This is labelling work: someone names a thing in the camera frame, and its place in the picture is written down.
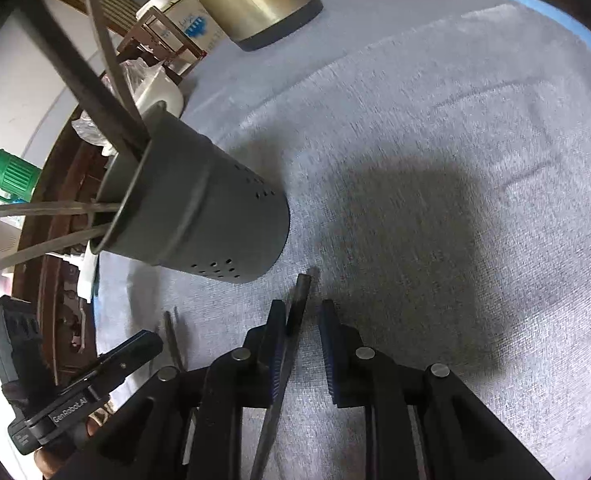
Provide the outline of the person's left hand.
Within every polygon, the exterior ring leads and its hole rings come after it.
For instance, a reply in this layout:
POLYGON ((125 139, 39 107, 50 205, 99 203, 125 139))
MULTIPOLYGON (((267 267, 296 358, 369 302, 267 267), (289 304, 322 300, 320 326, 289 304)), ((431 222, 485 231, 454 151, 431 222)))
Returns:
POLYGON ((53 442, 39 448, 34 454, 35 465, 44 479, 50 479, 66 463, 66 461, 93 437, 108 422, 113 414, 109 406, 98 408, 87 417, 85 426, 75 425, 53 442))

